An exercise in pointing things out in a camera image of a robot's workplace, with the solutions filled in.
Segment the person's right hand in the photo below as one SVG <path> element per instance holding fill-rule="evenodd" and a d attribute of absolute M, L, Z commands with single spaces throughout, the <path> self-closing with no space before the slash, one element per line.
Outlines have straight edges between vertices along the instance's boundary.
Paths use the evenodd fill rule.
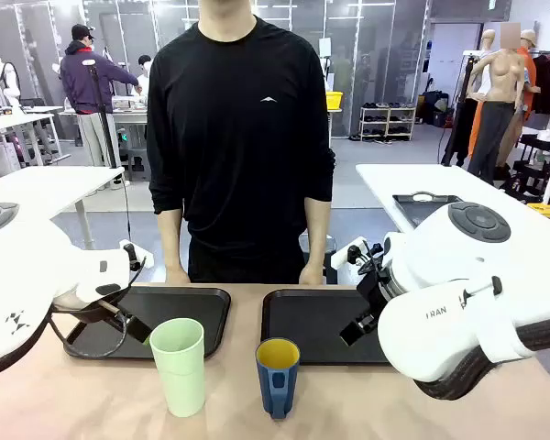
<path fill-rule="evenodd" d="M 188 273 L 183 269 L 181 265 L 175 267 L 166 267 L 166 279 L 165 282 L 172 286 L 181 286 L 190 283 Z"/>

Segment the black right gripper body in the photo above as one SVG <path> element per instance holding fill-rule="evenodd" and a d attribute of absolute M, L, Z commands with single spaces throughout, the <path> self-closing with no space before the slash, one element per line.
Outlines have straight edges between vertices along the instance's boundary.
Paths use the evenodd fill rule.
<path fill-rule="evenodd" d="M 357 292 L 368 303 L 368 314 L 379 317 L 391 296 L 386 292 L 385 281 L 389 278 L 375 268 L 369 269 L 357 285 Z"/>

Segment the person's left hand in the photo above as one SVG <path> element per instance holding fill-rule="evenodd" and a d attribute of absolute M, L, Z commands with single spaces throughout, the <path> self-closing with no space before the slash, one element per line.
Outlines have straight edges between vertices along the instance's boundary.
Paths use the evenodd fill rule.
<path fill-rule="evenodd" d="M 299 277 L 300 285 L 319 286 L 323 285 L 325 278 L 323 275 L 323 267 L 318 264 L 307 263 Z"/>

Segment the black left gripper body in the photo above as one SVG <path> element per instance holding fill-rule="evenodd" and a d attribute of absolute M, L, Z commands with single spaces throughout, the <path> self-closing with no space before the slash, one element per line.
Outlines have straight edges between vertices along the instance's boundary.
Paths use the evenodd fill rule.
<path fill-rule="evenodd" d="M 53 299 L 52 309 L 55 313 L 71 314 L 85 324 L 94 324 L 100 321 L 110 325 L 121 325 L 122 312 L 118 303 L 126 296 L 129 288 L 120 286 L 97 286 L 88 290 L 83 299 L 75 291 L 68 291 Z"/>

